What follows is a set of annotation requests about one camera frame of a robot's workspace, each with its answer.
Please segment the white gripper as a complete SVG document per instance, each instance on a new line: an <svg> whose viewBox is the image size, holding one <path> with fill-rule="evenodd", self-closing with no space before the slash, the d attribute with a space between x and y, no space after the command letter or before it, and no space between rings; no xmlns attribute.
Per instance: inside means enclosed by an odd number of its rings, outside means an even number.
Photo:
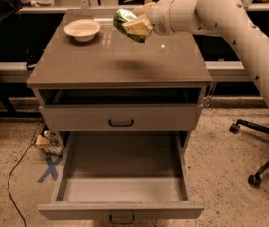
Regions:
<svg viewBox="0 0 269 227"><path fill-rule="evenodd" d="M170 6L172 2L173 0L159 0L157 3L150 2L135 7L132 13L138 17L130 22L123 23L123 28L131 35L149 36L152 31L158 35L171 35L173 33L170 26Z"/></svg>

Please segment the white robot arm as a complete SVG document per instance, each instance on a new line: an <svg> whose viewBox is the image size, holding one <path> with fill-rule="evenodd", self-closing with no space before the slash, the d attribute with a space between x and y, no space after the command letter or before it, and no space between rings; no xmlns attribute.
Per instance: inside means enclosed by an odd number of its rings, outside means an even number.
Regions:
<svg viewBox="0 0 269 227"><path fill-rule="evenodd" d="M248 17L241 0L160 0L132 10L128 34L176 32L225 39L269 108L269 37Z"/></svg>

